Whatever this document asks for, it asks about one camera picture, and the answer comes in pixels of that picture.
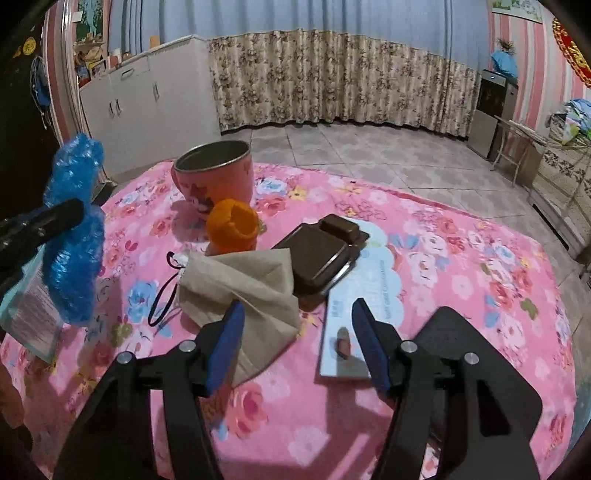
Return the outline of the blue plastic bag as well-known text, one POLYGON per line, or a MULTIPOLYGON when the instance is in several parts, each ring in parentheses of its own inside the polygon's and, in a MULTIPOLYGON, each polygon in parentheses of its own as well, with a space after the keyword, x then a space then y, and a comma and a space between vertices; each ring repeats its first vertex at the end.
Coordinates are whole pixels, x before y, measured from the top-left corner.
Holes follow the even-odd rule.
POLYGON ((42 277, 62 320, 83 326, 93 314, 95 283, 102 266, 105 216, 92 203, 104 151, 100 142, 83 133, 55 154, 43 202, 56 207, 68 200, 82 204, 81 222, 49 241, 44 248, 42 277))

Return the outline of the beige cloth pouch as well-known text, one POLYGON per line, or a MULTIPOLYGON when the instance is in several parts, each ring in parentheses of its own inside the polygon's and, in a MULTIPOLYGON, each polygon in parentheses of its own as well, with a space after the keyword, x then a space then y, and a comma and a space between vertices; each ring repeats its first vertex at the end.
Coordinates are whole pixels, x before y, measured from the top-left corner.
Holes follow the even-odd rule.
POLYGON ((179 271, 172 301, 197 326, 217 321, 233 300, 245 309, 233 386, 259 375, 294 342, 301 320, 290 251, 206 256, 185 250, 168 255, 179 271))

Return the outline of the blue covered bottle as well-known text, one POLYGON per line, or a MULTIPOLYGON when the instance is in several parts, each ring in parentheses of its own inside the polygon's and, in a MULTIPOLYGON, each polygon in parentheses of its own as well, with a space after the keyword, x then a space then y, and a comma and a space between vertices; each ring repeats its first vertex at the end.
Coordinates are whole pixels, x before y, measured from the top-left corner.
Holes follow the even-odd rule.
POLYGON ((513 80, 518 79, 519 73, 517 63, 510 53, 504 50, 495 50, 490 57, 496 72, 513 80))

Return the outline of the small metal side table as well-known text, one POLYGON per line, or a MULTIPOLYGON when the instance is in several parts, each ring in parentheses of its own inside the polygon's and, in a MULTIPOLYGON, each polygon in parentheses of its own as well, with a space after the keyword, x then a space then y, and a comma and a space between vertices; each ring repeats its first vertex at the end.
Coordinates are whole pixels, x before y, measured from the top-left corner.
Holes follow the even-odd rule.
POLYGON ((530 127, 496 116, 500 144, 493 154, 491 171, 504 162, 514 168, 512 185, 531 189, 548 139, 530 127))

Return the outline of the wall poster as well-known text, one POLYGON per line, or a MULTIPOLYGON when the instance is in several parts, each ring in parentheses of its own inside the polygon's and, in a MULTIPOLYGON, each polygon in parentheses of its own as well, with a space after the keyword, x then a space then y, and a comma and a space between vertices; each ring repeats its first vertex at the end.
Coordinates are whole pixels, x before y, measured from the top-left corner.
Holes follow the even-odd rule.
POLYGON ((79 0, 76 11, 76 42, 103 40, 103 1, 79 0))

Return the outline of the orange fruit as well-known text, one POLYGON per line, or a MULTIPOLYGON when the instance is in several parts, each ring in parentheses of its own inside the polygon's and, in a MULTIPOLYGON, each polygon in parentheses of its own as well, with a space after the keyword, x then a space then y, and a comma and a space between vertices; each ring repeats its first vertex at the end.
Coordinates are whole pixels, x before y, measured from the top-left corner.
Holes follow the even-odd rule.
POLYGON ((218 254, 249 251, 256 248, 259 216, 249 204, 225 199, 212 208, 205 223, 206 234, 218 254))

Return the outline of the white cabinet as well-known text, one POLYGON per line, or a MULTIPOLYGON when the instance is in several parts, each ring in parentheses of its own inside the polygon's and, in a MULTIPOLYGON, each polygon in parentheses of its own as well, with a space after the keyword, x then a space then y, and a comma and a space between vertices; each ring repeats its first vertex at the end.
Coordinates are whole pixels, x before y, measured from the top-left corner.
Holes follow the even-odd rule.
POLYGON ((82 87, 80 100, 115 182, 221 138, 208 44, 195 35, 122 62, 82 87))

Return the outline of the patterned covered chest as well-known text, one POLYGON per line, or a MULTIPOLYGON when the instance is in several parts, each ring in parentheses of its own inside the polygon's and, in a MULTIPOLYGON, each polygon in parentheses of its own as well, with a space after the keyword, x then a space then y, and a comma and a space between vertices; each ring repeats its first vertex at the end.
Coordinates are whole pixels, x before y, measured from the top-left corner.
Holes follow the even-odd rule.
POLYGON ((590 141, 549 138, 528 200, 577 259, 590 245, 590 141))

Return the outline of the blue floral curtain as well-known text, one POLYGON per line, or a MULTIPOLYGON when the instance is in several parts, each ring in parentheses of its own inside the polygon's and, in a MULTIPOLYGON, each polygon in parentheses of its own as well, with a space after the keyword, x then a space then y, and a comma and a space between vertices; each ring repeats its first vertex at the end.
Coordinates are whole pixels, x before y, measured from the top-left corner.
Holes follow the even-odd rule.
POLYGON ((484 1, 115 1, 109 48, 204 38, 222 130, 371 122, 467 135, 484 1))

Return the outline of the pile of bedding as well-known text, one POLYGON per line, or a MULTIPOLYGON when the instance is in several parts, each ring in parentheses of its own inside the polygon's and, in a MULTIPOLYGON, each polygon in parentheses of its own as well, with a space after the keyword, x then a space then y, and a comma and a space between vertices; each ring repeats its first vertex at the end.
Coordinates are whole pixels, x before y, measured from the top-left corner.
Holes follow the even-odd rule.
POLYGON ((586 99, 571 99, 562 109, 551 113, 546 120, 550 137, 561 145, 590 141, 591 103, 586 99))

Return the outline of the grey water dispenser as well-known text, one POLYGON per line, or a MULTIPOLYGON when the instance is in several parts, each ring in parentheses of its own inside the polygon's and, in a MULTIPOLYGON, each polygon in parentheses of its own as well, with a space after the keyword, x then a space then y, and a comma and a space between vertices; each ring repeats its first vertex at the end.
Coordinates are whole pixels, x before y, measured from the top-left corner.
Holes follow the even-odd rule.
POLYGON ((483 69, 479 93, 468 135, 468 147, 490 160, 500 145, 499 119, 511 120, 515 113, 519 87, 511 77, 483 69))

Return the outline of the pink metal cup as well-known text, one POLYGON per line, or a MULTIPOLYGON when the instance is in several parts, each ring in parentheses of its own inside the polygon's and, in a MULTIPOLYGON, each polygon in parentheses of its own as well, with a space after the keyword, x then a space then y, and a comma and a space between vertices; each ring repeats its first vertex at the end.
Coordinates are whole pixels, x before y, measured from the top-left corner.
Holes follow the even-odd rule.
POLYGON ((249 144, 219 140, 194 147, 174 161, 171 178, 202 219, 222 200, 249 204, 254 184, 249 144))

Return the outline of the landscape wall picture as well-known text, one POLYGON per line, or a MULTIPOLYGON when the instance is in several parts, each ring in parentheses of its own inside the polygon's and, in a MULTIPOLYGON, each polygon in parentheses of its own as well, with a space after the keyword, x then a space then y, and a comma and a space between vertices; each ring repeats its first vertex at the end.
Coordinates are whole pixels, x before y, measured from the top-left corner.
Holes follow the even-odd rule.
POLYGON ((541 4, 537 0, 491 0, 491 11, 527 21, 542 23, 541 4))

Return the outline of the red gold heart decoration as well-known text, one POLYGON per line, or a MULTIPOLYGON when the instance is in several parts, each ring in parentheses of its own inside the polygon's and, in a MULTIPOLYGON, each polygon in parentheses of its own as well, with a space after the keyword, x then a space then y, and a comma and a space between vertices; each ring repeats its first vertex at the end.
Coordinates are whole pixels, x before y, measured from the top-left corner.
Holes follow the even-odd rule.
POLYGON ((566 58, 576 75, 587 87, 591 87, 591 69, 582 52, 574 42, 560 21, 554 17, 552 20, 552 32, 559 50, 566 58))

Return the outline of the dark brown ashtray tin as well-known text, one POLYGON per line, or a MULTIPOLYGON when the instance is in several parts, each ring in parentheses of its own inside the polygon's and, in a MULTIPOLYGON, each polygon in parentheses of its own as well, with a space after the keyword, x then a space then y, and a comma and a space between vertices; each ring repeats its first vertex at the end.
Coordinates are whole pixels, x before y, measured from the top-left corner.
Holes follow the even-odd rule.
POLYGON ((356 264, 370 234, 345 217, 329 214, 301 223, 273 246, 290 251, 294 295, 325 297, 356 264))

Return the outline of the pink floral tablecloth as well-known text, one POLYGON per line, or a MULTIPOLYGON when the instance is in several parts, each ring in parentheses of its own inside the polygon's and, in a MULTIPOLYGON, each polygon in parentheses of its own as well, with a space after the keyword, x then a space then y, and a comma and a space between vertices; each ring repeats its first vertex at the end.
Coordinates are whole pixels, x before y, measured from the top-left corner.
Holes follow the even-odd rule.
MULTIPOLYGON (((534 238, 500 222, 363 180, 318 170, 254 167, 259 249, 298 224, 329 214, 370 231, 356 278, 374 315, 405 337, 435 310, 462 314, 537 390, 543 411, 531 441, 542 477, 563 460, 574 421, 571 328, 553 267, 534 238)), ((195 331, 166 302, 168 252, 207 247, 204 225, 176 189, 169 162, 131 181, 104 205, 103 265, 94 317, 65 327, 44 362, 7 338, 1 359, 25 405, 33 457, 46 472, 113 357, 167 351, 195 331)), ((327 309, 301 315, 300 330, 272 365, 204 402, 228 479, 367 479, 391 409, 366 381, 318 376, 327 309)))

